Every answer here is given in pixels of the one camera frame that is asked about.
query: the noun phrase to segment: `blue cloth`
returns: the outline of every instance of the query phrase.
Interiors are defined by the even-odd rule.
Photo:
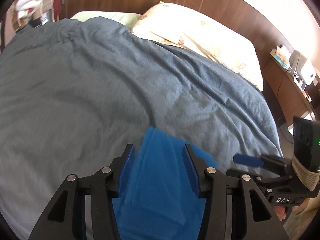
[[[146,130],[126,193],[113,199],[121,240],[197,239],[205,199],[197,198],[188,180],[182,160],[187,143],[152,127]],[[192,148],[217,167],[211,155]]]

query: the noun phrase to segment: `blue gripper pad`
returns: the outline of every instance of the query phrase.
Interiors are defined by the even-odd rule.
[[[233,156],[233,161],[238,164],[242,164],[249,167],[263,167],[264,161],[260,158],[250,157],[246,155],[236,154]]]
[[[190,181],[192,191],[196,194],[196,196],[199,196],[200,195],[199,176],[191,160],[191,157],[189,155],[189,152],[186,146],[184,146],[182,149],[182,158],[183,158],[184,166],[187,171],[187,175]]]
[[[127,156],[127,159],[124,162],[124,165],[122,167],[121,173],[119,175],[119,183],[118,183],[118,194],[121,196],[121,194],[125,191],[129,176],[133,167],[135,159],[135,151],[134,146],[132,145],[129,151],[129,154]]]

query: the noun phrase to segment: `gray-blue duvet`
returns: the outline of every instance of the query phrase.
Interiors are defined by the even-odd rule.
[[[138,152],[148,126],[212,154],[222,172],[236,153],[282,156],[262,94],[210,59],[101,17],[17,34],[0,55],[0,211],[17,236],[68,174],[94,174],[127,143]]]

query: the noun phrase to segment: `metal screw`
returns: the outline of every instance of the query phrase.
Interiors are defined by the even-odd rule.
[[[76,176],[73,174],[69,175],[67,178],[68,181],[74,181],[75,179],[76,179]]]
[[[249,181],[251,179],[251,177],[247,174],[243,174],[242,175],[242,179],[245,180],[245,181]]]
[[[102,172],[103,173],[109,173],[111,171],[111,168],[110,167],[104,167],[102,168]]]
[[[214,168],[214,167],[208,167],[207,168],[207,172],[209,172],[209,173],[216,173],[216,169]]]

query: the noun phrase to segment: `cable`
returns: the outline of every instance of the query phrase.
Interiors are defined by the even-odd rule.
[[[277,92],[277,99],[278,99],[278,94],[279,94],[279,90],[280,90],[280,87],[281,87],[281,84],[282,84],[282,80],[284,78],[284,75],[289,71],[290,69],[286,70],[286,72],[282,75],[282,78],[281,78],[281,81],[280,81],[280,85],[279,85],[279,88],[278,88],[278,92]]]
[[[283,132],[282,132],[282,130],[281,130],[281,127],[279,127],[279,130],[280,130],[280,132],[282,133],[283,137],[288,141],[288,143],[294,144],[294,143],[290,142],[290,141],[286,138],[286,136],[284,136],[284,134],[283,134]]]

